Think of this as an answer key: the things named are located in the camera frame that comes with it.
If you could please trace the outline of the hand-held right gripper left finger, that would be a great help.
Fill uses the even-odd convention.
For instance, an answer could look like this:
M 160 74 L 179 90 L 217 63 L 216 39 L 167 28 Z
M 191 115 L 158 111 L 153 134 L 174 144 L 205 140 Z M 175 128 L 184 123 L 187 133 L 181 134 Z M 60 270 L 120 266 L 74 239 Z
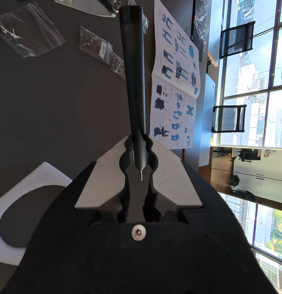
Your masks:
M 111 213 L 118 222 L 127 221 L 131 197 L 126 170 L 131 152 L 132 138 L 126 136 L 96 161 L 75 209 Z

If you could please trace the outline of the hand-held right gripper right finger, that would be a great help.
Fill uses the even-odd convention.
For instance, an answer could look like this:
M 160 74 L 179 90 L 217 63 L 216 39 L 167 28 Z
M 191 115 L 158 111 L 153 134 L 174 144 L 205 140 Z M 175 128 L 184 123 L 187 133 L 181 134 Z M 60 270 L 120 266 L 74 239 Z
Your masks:
M 181 161 L 152 136 L 146 135 L 148 165 L 151 168 L 143 205 L 146 222 L 159 222 L 168 211 L 202 208 L 202 202 Z

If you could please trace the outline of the black electric screwdriver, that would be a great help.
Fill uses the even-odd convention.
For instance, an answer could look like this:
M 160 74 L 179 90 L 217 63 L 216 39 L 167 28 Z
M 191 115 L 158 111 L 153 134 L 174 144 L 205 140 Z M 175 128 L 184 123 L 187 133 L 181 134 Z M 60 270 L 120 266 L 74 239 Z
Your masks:
M 143 180 L 146 167 L 146 116 L 143 7 L 124 6 L 119 11 L 134 163 Z

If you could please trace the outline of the dark grey desk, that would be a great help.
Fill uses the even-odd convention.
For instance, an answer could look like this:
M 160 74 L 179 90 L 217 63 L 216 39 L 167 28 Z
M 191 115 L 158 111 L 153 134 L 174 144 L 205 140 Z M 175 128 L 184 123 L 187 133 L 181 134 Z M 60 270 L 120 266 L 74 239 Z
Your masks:
M 67 74 L 83 69 L 74 53 L 58 49 L 35 65 L 34 73 L 7 74 L 22 82 L 18 102 L 0 97 L 0 156 L 34 159 L 35 151 L 67 159 L 71 151 L 80 151 L 72 143 L 83 143 L 76 122 L 75 81 Z M 194 249 L 206 240 L 203 230 L 178 222 L 173 212 L 161 222 L 143 223 L 147 235 L 133 240 L 133 224 L 119 221 L 111 213 L 74 208 L 84 185 L 95 171 L 90 163 L 55 198 L 38 223 L 26 252 L 12 277 L 0 293 L 206 293 L 202 261 Z

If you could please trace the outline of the white foam square with hole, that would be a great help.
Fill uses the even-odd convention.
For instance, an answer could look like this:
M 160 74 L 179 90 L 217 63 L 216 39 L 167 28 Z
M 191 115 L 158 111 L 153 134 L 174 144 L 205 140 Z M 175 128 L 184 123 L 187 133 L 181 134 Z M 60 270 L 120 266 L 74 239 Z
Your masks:
M 51 164 L 44 162 L 0 197 L 0 220 L 6 210 L 25 194 L 44 186 L 67 187 L 72 180 Z M 0 263 L 18 266 L 26 247 L 8 245 L 0 236 Z

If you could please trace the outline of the black bag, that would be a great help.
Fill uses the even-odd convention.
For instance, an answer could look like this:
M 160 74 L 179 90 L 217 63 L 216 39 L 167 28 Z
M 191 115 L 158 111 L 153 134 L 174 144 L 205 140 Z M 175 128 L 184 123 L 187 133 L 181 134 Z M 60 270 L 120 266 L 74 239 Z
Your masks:
M 249 192 L 249 191 L 243 191 L 243 190 L 240 190 L 240 189 L 236 189 L 233 192 L 233 195 L 235 197 L 241 198 L 243 200 L 247 200 L 247 201 L 250 201 L 250 202 L 253 202 L 253 203 L 256 202 L 255 195 L 253 193 Z

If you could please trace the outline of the black office chair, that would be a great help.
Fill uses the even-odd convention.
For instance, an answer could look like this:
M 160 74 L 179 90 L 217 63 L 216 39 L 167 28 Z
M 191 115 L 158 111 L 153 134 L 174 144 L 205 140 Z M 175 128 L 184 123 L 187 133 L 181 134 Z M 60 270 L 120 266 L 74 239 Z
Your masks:
M 260 149 L 241 149 L 239 150 L 239 158 L 242 162 L 249 162 L 253 160 L 261 160 Z

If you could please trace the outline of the instruction manual with blue pictures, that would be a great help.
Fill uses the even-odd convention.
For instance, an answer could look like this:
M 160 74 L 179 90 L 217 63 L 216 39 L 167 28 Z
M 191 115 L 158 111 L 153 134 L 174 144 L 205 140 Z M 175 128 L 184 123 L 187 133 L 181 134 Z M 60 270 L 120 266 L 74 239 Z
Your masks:
M 201 89 L 199 52 L 159 0 L 154 33 L 150 135 L 168 149 L 190 149 Z

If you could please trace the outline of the small clear bag of screws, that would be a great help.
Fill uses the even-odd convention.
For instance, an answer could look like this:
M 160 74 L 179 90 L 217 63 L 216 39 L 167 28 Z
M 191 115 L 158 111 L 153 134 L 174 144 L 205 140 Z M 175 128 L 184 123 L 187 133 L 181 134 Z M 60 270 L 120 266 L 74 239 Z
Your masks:
M 123 79 L 126 79 L 124 61 L 114 52 L 112 56 L 112 65 L 110 67 L 110 70 L 119 75 L 120 77 L 122 77 Z

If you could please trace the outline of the labelled clear screw bag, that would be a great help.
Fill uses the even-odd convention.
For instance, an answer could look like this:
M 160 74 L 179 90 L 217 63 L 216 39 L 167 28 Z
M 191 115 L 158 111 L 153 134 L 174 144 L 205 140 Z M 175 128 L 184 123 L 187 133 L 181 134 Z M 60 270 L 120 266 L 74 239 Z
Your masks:
M 80 50 L 103 61 L 108 65 L 112 65 L 113 46 L 106 40 L 95 35 L 91 31 L 81 26 L 80 31 Z

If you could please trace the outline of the small clear parts bag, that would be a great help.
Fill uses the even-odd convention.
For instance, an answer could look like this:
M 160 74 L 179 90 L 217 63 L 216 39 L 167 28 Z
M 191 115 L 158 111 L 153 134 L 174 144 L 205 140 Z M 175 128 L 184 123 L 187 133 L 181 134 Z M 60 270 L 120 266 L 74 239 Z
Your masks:
M 129 0 L 128 1 L 128 5 L 129 6 L 137 6 L 137 3 L 134 0 Z M 148 30 L 148 26 L 149 26 L 149 20 L 148 18 L 144 15 L 143 13 L 143 21 L 142 21 L 142 25 L 143 25 L 143 33 L 146 34 L 147 30 Z

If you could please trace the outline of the large clear zip bag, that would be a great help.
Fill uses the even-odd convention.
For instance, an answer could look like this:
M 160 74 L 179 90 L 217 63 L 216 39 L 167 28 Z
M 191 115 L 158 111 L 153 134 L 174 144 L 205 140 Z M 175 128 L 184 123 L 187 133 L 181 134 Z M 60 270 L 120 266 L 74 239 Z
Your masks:
M 66 42 L 37 3 L 1 14 L 0 37 L 22 57 L 38 57 Z

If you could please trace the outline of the crumpled clear plastic bag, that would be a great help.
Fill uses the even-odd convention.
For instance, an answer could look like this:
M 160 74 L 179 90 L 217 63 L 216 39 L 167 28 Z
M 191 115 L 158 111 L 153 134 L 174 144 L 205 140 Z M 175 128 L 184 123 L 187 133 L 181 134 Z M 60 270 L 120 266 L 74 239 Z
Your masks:
M 195 1 L 194 26 L 203 46 L 206 47 L 209 37 L 211 3 L 209 0 Z

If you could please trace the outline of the shiny plastic bag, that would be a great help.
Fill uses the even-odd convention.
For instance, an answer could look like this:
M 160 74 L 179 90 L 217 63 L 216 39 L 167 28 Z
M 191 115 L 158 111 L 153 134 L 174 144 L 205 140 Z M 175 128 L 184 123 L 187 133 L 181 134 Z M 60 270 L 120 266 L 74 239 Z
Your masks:
M 115 18 L 121 8 L 120 0 L 55 0 L 54 2 L 106 18 Z

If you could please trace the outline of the window wall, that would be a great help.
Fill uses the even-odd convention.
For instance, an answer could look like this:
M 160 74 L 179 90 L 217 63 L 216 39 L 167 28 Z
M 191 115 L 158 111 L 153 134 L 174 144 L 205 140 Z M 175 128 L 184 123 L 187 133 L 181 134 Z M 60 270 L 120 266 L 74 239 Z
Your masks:
M 224 1 L 222 31 L 256 21 L 253 49 L 220 59 L 217 105 L 247 105 L 244 133 L 214 135 L 211 184 L 239 221 L 262 271 L 282 293 L 282 1 Z M 261 160 L 239 158 L 260 149 Z M 238 186 L 228 182 L 239 177 Z M 236 189 L 256 197 L 235 197 Z

